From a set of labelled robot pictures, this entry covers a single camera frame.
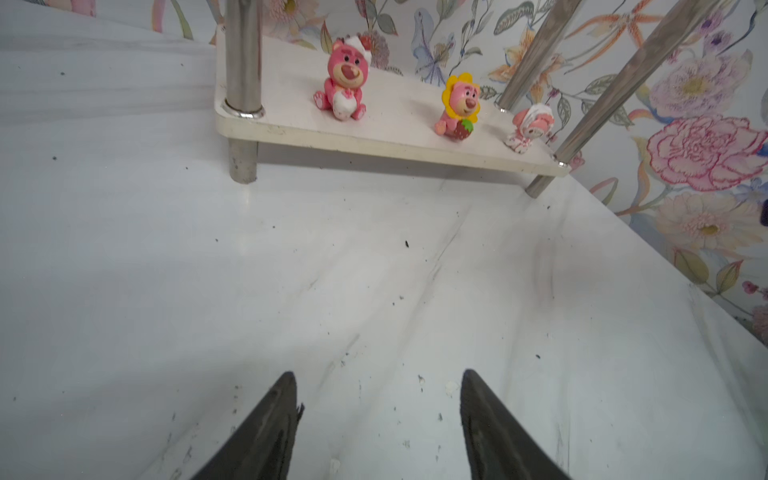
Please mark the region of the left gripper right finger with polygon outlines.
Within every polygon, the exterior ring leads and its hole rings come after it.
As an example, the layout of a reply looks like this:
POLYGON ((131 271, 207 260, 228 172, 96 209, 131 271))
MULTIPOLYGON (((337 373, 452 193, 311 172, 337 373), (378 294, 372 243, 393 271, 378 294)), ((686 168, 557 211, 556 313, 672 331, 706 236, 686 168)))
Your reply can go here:
POLYGON ((460 416, 473 480, 568 480, 481 376, 463 373, 460 416))

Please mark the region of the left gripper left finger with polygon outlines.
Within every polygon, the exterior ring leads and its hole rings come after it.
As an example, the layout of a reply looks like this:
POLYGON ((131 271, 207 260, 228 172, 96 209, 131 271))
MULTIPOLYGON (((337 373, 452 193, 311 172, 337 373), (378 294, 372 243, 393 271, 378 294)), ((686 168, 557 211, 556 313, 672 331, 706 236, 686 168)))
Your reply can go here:
POLYGON ((304 406, 295 374, 286 371, 194 480, 285 480, 304 406))

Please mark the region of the pink bear white bowl toy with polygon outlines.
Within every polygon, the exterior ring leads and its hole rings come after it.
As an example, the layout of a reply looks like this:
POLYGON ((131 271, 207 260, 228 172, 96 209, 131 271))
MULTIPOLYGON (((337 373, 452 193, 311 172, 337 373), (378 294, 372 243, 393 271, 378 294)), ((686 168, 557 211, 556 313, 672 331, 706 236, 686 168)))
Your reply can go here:
POLYGON ((504 144, 517 154, 527 152, 534 140, 546 136, 555 123, 552 109, 545 104, 534 104, 513 118, 514 131, 504 144))

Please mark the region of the pink bear yellow flower toy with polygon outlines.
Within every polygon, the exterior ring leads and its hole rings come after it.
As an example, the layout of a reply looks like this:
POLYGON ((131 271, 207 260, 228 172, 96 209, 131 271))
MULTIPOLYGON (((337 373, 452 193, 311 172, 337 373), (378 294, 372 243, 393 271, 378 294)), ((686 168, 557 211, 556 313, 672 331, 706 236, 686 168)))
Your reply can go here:
POLYGON ((478 122, 480 88, 470 73, 450 76, 441 95, 444 111, 434 131, 455 141, 467 139, 478 122))

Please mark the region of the pink bear with strawberry hat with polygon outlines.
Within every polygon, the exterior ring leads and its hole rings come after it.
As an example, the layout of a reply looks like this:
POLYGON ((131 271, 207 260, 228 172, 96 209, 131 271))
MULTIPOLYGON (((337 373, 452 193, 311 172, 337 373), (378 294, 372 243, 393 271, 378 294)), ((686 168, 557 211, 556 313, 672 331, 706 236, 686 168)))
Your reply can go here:
POLYGON ((313 95, 316 107, 331 111, 339 121, 362 119, 367 111, 362 87, 368 80, 371 61, 371 51, 358 35, 337 39, 332 45, 323 89, 313 95))

